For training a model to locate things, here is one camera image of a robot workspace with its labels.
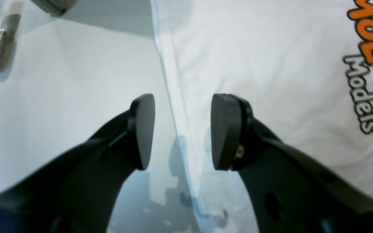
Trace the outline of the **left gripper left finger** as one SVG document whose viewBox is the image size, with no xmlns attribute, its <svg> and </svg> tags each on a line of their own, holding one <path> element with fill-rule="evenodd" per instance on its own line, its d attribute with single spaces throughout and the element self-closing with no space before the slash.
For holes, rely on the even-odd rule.
<svg viewBox="0 0 373 233">
<path fill-rule="evenodd" d="M 153 94 L 105 123 L 85 142 L 0 192 L 0 233 L 105 233 L 125 181 L 147 170 Z"/>
</svg>

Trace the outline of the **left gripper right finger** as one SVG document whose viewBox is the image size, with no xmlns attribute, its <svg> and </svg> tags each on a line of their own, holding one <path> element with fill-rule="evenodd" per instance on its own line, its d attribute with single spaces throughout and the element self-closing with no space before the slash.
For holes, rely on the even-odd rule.
<svg viewBox="0 0 373 233">
<path fill-rule="evenodd" d="M 217 171 L 236 171 L 260 233 L 373 233 L 373 198 L 286 144 L 250 103 L 214 94 L 211 147 Z"/>
</svg>

